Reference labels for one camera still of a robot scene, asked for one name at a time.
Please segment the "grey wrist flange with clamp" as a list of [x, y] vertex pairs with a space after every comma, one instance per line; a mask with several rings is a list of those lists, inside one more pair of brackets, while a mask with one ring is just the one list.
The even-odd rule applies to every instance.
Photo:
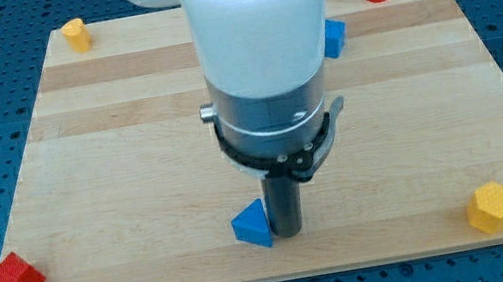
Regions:
[[208, 84], [212, 103], [201, 119], [214, 125], [220, 150], [260, 179], [308, 182], [325, 162], [337, 131], [343, 98], [325, 108], [324, 71], [276, 96], [240, 97]]

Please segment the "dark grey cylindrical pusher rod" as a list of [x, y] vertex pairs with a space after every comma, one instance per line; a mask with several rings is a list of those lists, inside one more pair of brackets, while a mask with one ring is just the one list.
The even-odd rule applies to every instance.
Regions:
[[288, 238], [302, 228], [301, 201], [298, 183], [289, 177], [266, 178], [261, 181], [267, 217], [273, 234]]

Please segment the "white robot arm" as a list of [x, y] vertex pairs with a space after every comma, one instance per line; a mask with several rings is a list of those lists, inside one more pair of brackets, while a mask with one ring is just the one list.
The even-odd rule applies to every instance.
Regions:
[[261, 181], [269, 227], [302, 228], [300, 185], [329, 155], [342, 98], [324, 84], [325, 0], [127, 0], [185, 12], [222, 153]]

